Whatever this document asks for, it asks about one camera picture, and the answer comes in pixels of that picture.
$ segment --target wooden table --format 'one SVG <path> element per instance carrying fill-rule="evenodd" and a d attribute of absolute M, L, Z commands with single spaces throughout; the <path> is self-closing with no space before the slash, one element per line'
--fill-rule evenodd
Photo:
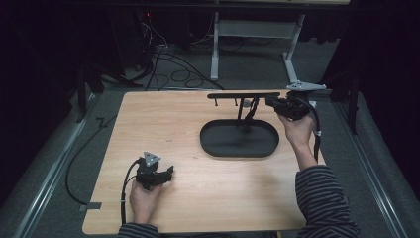
<path fill-rule="evenodd" d="M 215 91 L 125 95 L 91 198 L 91 202 L 101 202 L 101 208 L 87 211 L 83 224 L 86 234 L 118 232 L 124 176 L 144 151 L 161 156 L 158 172 L 174 166 L 173 179 L 164 185 L 152 220 L 161 233 L 286 230 L 304 226 L 294 189 L 298 166 L 273 109 L 262 99 L 254 117 L 273 125 L 279 134 L 280 141 L 272 155 L 246 159 L 212 157 L 200 146 L 201 128 L 211 120 L 237 118 L 238 107 L 233 99 L 219 99 L 215 106 L 207 98 L 210 92 Z M 319 161 L 324 164 L 321 153 Z M 126 210 L 127 220 L 131 221 L 129 202 Z"/>

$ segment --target striped shirt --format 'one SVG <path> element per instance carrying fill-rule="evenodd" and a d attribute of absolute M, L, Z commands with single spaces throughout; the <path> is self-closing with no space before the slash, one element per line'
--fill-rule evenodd
<path fill-rule="evenodd" d="M 315 166 L 296 174 L 296 197 L 306 226 L 298 238 L 358 237 L 359 228 L 350 217 L 343 189 L 327 166 Z M 158 238 L 152 225 L 127 223 L 117 238 Z"/>

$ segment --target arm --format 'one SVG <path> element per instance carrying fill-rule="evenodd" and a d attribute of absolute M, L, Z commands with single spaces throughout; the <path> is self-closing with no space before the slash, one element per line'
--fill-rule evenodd
<path fill-rule="evenodd" d="M 144 190 L 141 184 L 135 180 L 133 181 L 130 204 L 133 209 L 134 220 L 131 223 L 122 225 L 117 237 L 158 237 L 158 229 L 149 223 L 155 211 L 161 189 L 162 185 L 154 187 L 152 191 Z"/>
<path fill-rule="evenodd" d="M 342 187 L 329 167 L 318 166 L 310 150 L 312 119 L 278 118 L 284 124 L 300 169 L 296 175 L 296 198 L 306 226 L 297 237 L 358 237 L 359 228 L 350 217 Z"/>

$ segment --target metal rail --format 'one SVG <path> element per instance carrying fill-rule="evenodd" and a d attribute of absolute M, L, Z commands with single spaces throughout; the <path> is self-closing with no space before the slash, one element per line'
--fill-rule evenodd
<path fill-rule="evenodd" d="M 379 178 L 377 177 L 376 172 L 374 171 L 374 168 L 371 165 L 367 154 L 365 153 L 361 141 L 359 140 L 358 136 L 352 132 L 351 128 L 347 124 L 347 116 L 344 105 L 341 103 L 334 103 L 333 105 L 341 121 L 343 122 L 350 139 L 352 140 L 353 146 L 358 153 L 359 163 L 363 169 L 367 184 L 370 187 L 370 190 L 377 202 L 377 206 L 382 212 L 383 218 L 388 225 L 389 231 L 393 237 L 408 238 L 405 229 L 402 226 L 398 215 L 396 214 L 391 200 L 389 199 L 386 191 L 380 183 Z"/>
<path fill-rule="evenodd" d="M 70 138 L 65 144 L 57 160 L 52 164 L 49 173 L 44 179 L 40 190 L 38 191 L 25 217 L 23 218 L 21 224 L 16 230 L 14 237 L 31 237 L 35 228 L 37 227 L 37 224 L 40 221 L 40 218 L 43 215 L 44 210 L 47 204 L 49 203 L 50 198 L 53 195 L 56 185 L 58 184 L 61 175 L 63 174 L 63 172 L 66 169 L 66 166 L 69 163 L 70 158 L 68 156 L 71 152 L 71 149 L 73 148 L 77 137 L 82 132 L 86 124 L 86 119 L 89 117 L 91 111 L 98 102 L 97 98 L 95 98 L 93 93 L 90 95 L 88 100 L 93 100 L 92 106 L 87 111 L 86 117 L 74 127 L 73 133 L 71 134 Z"/>

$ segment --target black handheld device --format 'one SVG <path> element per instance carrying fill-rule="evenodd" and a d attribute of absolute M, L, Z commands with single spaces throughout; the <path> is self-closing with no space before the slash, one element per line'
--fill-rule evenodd
<path fill-rule="evenodd" d="M 289 91 L 285 98 L 268 96 L 265 98 L 265 105 L 273 107 L 276 113 L 292 121 L 300 120 L 311 111 L 304 94 L 304 92 Z"/>

